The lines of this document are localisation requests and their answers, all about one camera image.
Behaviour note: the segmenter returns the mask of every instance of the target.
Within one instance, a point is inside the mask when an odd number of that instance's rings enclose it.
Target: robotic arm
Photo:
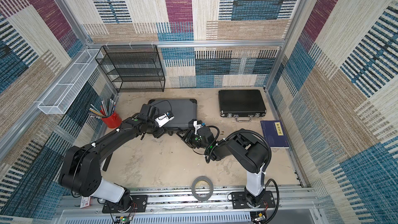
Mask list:
[[[131,208],[130,191],[106,181],[101,176],[101,163],[127,141],[146,133],[161,137],[166,130],[162,126],[172,120],[172,112],[156,117],[157,108],[144,104],[140,113],[125,119],[120,127],[104,137],[83,147],[73,146],[65,154],[58,179],[59,184],[84,197],[92,196],[107,201],[110,208],[126,212]],[[271,161],[271,148],[265,139],[250,130],[241,129],[217,141],[219,129],[205,126],[201,121],[190,123],[191,128],[177,135],[191,148],[205,148],[206,162],[219,161],[233,155],[247,170],[245,196],[250,207],[262,203],[265,192],[264,175]],[[210,127],[217,129],[216,137]]]
[[[106,181],[101,176],[101,163],[127,141],[145,133],[161,137],[162,126],[174,118],[167,112],[155,119],[157,108],[144,104],[140,113],[125,119],[120,127],[83,147],[73,146],[65,154],[58,183],[84,197],[92,196],[108,201],[120,212],[131,206],[130,191],[122,186]]]

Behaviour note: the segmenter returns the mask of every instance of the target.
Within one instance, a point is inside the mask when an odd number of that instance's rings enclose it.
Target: book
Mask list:
[[[260,123],[270,147],[289,148],[286,131],[281,121],[261,121]]]

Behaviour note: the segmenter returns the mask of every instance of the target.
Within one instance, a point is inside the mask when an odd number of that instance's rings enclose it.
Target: gray tape roll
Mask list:
[[[205,182],[207,182],[207,183],[209,184],[209,186],[210,186],[210,192],[209,192],[206,196],[204,196],[204,197],[198,196],[198,194],[195,192],[195,186],[196,186],[196,184],[197,184],[198,182],[200,182],[200,181],[205,181]],[[192,183],[192,194],[193,194],[193,196],[194,196],[196,199],[198,199],[199,201],[207,201],[207,200],[209,200],[210,197],[213,195],[213,189],[214,189],[213,183],[211,182],[211,180],[210,180],[209,178],[207,178],[207,177],[205,177],[205,176],[200,176],[200,177],[198,177],[198,178],[195,179],[195,180],[193,181],[193,183]]]

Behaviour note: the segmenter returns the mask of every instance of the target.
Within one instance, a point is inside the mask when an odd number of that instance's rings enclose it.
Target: white arm segment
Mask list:
[[[261,176],[261,174],[263,173],[262,171],[263,166],[261,166],[260,172],[257,174],[246,171],[246,177],[247,177],[246,189],[255,197],[258,196],[261,193],[261,191],[264,189],[264,182],[261,182],[261,178],[263,178]]]
[[[92,193],[91,196],[111,202],[119,202],[124,192],[125,189],[123,187],[120,187],[119,185],[108,182],[104,178],[101,178],[101,183],[99,184],[99,187],[94,193]]]

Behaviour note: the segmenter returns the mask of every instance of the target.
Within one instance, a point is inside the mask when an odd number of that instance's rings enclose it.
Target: beige floor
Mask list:
[[[262,88],[258,88],[269,109]],[[245,128],[262,133],[260,120],[273,120],[271,111],[264,118],[238,123],[234,118],[219,115],[218,91],[210,89],[165,89],[160,93],[122,93],[116,107],[122,119],[139,112],[150,99],[195,98],[198,119],[224,131],[220,137]],[[266,180],[274,178],[278,185],[298,184],[286,149],[272,148],[272,160],[267,168]],[[108,170],[102,176],[124,187],[190,186],[198,176],[205,175],[215,186],[245,185],[246,170],[233,157],[206,164],[203,155],[195,154],[178,136],[164,135],[159,139],[146,135],[125,143],[114,152]]]

